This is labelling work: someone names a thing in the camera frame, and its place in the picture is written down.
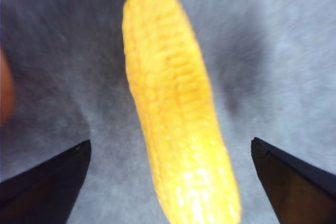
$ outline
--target blurry object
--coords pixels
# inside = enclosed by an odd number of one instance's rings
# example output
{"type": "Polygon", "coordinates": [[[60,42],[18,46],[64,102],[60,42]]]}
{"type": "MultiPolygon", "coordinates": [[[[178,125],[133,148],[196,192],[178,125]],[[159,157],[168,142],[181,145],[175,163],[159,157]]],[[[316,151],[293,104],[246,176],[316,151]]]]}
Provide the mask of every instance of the blurry object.
{"type": "Polygon", "coordinates": [[[258,138],[251,154],[281,224],[336,223],[336,176],[258,138]]]}
{"type": "Polygon", "coordinates": [[[84,182],[90,141],[0,184],[1,224],[65,224],[84,182]]]}
{"type": "Polygon", "coordinates": [[[0,53],[0,67],[0,125],[3,125],[12,114],[14,108],[14,86],[13,77],[9,69],[5,53],[2,49],[0,53]]]}

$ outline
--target gray fabric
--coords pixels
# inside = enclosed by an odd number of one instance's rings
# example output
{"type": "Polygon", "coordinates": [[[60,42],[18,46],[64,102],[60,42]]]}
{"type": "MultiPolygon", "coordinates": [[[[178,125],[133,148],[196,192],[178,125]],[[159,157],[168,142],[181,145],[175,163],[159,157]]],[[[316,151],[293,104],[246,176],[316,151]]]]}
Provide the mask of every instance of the gray fabric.
{"type": "MultiPolygon", "coordinates": [[[[124,72],[124,0],[2,0],[16,110],[2,180],[92,141],[69,224],[168,223],[124,72]]],[[[201,45],[239,183],[242,223],[277,223],[254,136],[336,173],[335,0],[181,0],[201,45]]]]}

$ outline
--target yellow corn cob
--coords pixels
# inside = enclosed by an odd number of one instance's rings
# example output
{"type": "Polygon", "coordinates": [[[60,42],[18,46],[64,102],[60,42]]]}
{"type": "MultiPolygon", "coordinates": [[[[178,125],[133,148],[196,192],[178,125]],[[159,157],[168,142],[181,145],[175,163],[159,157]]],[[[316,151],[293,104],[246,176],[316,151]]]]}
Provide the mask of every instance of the yellow corn cob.
{"type": "Polygon", "coordinates": [[[130,90],[170,223],[238,223],[238,188],[202,54],[181,4],[127,0],[122,31],[130,90]]]}

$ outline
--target gray background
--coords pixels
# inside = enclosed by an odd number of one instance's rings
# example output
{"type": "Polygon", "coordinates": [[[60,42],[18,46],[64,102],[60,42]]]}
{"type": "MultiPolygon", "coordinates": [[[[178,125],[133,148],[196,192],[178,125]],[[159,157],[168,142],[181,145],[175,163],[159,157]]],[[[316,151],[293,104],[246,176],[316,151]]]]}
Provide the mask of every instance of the gray background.
{"type": "MultiPolygon", "coordinates": [[[[1,1],[17,94],[1,129],[2,180],[89,138],[92,160],[68,223],[167,223],[124,72],[124,0],[1,1]]],[[[277,223],[250,140],[336,173],[336,1],[181,2],[213,84],[242,223],[277,223]]]]}

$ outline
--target finger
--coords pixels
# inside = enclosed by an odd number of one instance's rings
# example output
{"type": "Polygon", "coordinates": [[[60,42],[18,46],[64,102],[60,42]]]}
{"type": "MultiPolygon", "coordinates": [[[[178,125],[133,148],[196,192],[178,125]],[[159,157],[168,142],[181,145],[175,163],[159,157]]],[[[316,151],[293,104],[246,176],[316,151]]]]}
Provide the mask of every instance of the finger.
{"type": "Polygon", "coordinates": [[[4,51],[0,52],[0,125],[2,126],[13,112],[14,84],[4,51]]]}

